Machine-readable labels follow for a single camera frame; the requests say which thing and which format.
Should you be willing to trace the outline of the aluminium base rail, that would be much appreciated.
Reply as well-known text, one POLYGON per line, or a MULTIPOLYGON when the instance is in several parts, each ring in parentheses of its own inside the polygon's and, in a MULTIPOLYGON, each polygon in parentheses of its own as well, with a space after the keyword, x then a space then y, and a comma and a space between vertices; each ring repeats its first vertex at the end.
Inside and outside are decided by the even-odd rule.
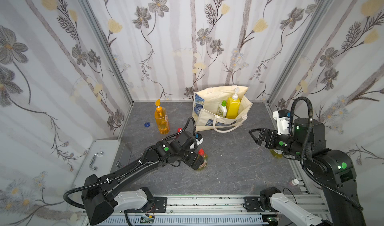
POLYGON ((293 226, 283 213, 264 212, 256 196, 157 196, 146 213, 122 210, 102 226, 293 226))

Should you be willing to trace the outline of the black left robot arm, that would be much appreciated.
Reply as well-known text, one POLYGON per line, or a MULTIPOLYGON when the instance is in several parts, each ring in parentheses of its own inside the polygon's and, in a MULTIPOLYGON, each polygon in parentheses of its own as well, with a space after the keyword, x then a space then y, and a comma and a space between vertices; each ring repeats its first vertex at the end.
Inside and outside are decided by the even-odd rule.
POLYGON ((197 170, 204 163, 203 156, 196 153, 203 140, 200 133, 181 130, 147 147, 141 157, 117 171, 101 177, 95 174, 87 177, 84 186, 65 192, 63 199, 85 210, 92 226, 102 223, 118 211, 125 214, 165 213, 168 202, 166 197, 154 197, 147 187, 133 192, 123 190, 150 172, 167 165, 185 163, 197 170))

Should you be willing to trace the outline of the orange dish soap bottle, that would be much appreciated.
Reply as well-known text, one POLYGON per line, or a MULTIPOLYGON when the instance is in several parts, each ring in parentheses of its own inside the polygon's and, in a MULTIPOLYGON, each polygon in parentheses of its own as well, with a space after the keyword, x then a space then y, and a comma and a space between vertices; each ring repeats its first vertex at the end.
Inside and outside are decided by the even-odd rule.
POLYGON ((161 106, 161 100, 155 102, 155 120, 159 129, 160 134, 166 135, 170 131, 169 118, 167 111, 161 106))

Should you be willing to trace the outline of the white green-capped soap bottle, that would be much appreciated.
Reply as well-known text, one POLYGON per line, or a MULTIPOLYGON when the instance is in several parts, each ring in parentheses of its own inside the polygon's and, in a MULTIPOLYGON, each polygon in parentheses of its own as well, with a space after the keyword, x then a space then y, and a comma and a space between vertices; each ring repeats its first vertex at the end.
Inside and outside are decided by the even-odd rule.
POLYGON ((222 118, 225 118, 227 116, 227 102, 226 101, 222 101, 219 104, 217 115, 222 117, 222 118))

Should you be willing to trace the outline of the green red-capped dish soap bottle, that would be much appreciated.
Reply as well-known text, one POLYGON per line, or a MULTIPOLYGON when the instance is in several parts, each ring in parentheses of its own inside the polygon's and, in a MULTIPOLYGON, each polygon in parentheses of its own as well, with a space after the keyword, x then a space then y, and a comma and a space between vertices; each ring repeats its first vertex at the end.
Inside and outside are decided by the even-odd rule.
POLYGON ((203 163, 199 166, 199 168, 197 169, 197 171, 201 171, 203 170, 204 168, 206 168, 207 166, 207 161, 208 161, 208 155, 207 153, 203 150, 203 149, 200 149, 198 154, 200 155, 200 157, 204 160, 203 163))

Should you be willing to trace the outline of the cream canvas starry-night shopping bag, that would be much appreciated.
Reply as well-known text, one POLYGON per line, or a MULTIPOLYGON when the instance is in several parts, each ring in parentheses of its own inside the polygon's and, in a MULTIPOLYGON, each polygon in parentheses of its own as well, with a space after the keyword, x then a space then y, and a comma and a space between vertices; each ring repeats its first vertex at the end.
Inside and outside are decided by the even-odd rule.
POLYGON ((214 130, 217 133, 229 133, 242 126, 253 105, 246 97, 248 89, 249 87, 233 85, 207 88, 196 92, 193 102, 196 131, 214 130), (234 119, 219 116, 219 106, 234 94, 237 94, 240 100, 238 115, 234 119))

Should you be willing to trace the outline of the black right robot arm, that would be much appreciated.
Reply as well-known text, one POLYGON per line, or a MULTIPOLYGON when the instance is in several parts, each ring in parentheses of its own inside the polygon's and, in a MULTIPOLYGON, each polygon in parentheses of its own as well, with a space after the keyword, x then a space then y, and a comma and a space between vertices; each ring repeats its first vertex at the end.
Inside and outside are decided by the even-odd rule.
POLYGON ((257 145, 281 151, 300 162, 305 174, 322 188, 335 226, 364 226, 352 159, 326 147, 324 124, 308 122, 307 118, 295 119, 293 132, 287 135, 266 128, 249 130, 249 134, 257 145))

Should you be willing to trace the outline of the yellow-green red-capped bottle at wall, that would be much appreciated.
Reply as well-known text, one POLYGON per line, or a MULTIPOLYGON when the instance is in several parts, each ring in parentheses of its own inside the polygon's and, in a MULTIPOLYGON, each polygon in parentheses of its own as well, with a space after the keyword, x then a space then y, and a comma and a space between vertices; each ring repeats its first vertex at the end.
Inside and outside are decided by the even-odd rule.
POLYGON ((280 151, 280 150, 270 150, 270 153, 273 155, 273 157, 277 159, 281 159, 284 157, 283 151, 280 151))

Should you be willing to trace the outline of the yellow pump dish soap bottle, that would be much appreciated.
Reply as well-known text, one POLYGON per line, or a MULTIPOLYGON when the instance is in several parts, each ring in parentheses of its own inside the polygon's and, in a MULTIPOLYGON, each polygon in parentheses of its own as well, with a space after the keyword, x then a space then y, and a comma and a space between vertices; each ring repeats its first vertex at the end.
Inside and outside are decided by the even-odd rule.
POLYGON ((235 119, 238 115, 241 104, 241 100, 238 95, 239 91, 239 88, 235 88, 235 93, 227 100, 227 119, 235 119))

